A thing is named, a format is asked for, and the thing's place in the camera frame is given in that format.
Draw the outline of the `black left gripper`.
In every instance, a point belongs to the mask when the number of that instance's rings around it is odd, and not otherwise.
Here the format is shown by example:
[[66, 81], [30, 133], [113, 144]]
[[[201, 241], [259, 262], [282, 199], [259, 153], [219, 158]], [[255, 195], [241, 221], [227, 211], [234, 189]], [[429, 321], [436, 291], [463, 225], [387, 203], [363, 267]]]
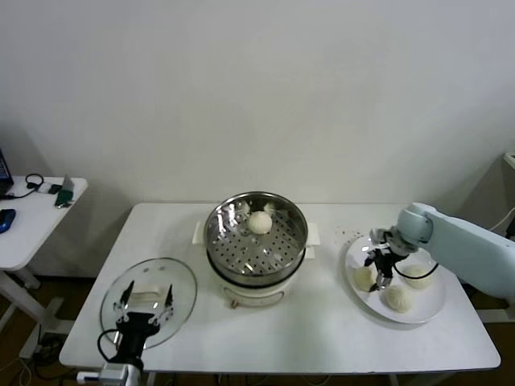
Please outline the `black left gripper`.
[[141, 360], [146, 340], [159, 333], [160, 326], [173, 315], [173, 285], [170, 284], [163, 309], [159, 314], [129, 312], [128, 301], [134, 288], [131, 281], [123, 290], [121, 297], [113, 304], [117, 330], [121, 334], [121, 342], [114, 356], [115, 362], [138, 362]]

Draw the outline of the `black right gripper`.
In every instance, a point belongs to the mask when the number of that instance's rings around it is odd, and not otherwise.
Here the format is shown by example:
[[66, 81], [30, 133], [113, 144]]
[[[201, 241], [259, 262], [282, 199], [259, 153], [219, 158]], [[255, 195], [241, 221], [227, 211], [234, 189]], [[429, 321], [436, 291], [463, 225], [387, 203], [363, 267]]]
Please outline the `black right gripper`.
[[376, 281], [369, 288], [370, 293], [389, 286], [389, 279], [393, 278], [393, 267], [398, 261], [399, 255], [389, 248], [375, 248], [373, 255], [365, 258], [364, 267], [374, 267], [377, 270]]

